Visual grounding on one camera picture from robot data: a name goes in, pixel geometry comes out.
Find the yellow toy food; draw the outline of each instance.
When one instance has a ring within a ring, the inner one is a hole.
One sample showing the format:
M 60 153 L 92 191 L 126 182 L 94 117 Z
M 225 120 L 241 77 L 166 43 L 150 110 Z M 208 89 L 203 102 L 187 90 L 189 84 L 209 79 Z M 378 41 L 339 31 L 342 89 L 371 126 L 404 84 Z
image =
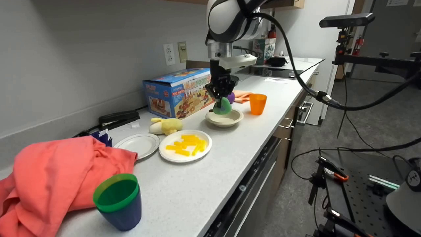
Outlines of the yellow toy food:
M 195 149 L 191 152 L 191 155 L 195 156 L 198 152 L 204 152 L 207 144 L 205 140 L 198 138 L 196 135 L 181 135 L 182 142 L 175 141 L 174 145 L 166 146 L 166 150 L 175 151 L 176 154 L 183 156 L 190 156 L 190 151 L 186 151 L 188 146 L 194 146 Z
M 151 118 L 151 122 L 153 124 L 149 127 L 149 133 L 152 134 L 164 133 L 168 136 L 183 129 L 183 124 L 178 118 Z

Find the stapler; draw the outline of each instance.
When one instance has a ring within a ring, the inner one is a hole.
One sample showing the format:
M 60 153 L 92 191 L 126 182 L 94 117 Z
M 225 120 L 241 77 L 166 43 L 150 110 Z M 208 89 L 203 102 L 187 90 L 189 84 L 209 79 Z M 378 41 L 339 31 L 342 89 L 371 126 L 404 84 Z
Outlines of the stapler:
M 113 129 L 140 119 L 136 110 L 128 110 L 118 113 L 103 115 L 98 118 L 99 130 Z

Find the upper cabinet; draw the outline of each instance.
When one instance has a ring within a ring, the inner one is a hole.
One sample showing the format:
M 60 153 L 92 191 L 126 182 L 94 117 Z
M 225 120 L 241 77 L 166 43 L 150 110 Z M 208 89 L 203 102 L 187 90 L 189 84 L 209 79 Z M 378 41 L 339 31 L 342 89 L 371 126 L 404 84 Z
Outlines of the upper cabinet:
M 167 0 L 181 3 L 195 3 L 206 5 L 208 0 Z M 262 9 L 276 8 L 276 10 L 301 9 L 304 7 L 304 0 L 268 0 L 262 5 Z

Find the yellow plush toy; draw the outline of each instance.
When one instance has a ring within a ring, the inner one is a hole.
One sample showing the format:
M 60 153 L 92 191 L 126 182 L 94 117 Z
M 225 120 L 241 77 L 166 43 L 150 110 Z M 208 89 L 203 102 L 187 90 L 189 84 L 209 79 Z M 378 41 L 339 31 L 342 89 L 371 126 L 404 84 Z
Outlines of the yellow plush toy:
M 183 124 L 178 118 L 151 118 L 151 122 L 153 124 L 149 127 L 149 132 L 152 134 L 165 133 L 168 136 L 183 129 Z

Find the orange cup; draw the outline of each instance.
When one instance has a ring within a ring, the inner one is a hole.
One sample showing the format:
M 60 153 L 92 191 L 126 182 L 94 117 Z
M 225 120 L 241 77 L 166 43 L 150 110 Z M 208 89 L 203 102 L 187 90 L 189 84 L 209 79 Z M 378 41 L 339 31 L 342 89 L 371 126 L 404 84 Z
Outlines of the orange cup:
M 267 96 L 264 94 L 250 95 L 250 109 L 254 115 L 261 115 L 266 105 Z

